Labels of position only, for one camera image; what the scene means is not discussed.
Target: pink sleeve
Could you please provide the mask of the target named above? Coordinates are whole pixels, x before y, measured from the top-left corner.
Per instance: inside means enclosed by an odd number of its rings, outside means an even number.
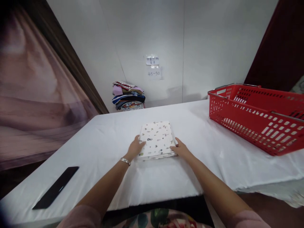
[[[90,206],[80,205],[72,209],[57,228],[97,228],[100,224],[98,211]]]
[[[236,214],[228,223],[228,228],[270,228],[254,211],[242,211]]]

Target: forearm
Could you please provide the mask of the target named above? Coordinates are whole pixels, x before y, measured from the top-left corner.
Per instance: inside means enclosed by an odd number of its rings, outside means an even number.
[[[129,165],[118,161],[76,205],[88,205],[95,208],[103,219],[114,195],[116,194]]]
[[[194,155],[188,156],[185,160],[192,168],[204,190],[204,194],[208,197],[224,224],[227,224],[237,213],[244,210],[252,210]]]

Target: black phone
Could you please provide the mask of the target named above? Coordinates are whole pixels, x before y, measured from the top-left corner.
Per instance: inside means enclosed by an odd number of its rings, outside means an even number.
[[[79,166],[67,168],[56,180],[56,182],[50,187],[50,189],[41,197],[41,199],[33,207],[33,210],[48,208],[78,169]]]

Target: silver bracelet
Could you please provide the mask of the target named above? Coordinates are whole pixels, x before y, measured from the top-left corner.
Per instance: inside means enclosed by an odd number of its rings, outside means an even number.
[[[125,159],[125,158],[121,158],[120,161],[128,163],[129,166],[131,165],[131,163],[127,159]]]

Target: red plastic shopping basket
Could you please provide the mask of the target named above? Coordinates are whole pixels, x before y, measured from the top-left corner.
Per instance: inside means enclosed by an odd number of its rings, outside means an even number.
[[[266,153],[304,148],[304,95],[238,83],[208,94],[210,118]]]

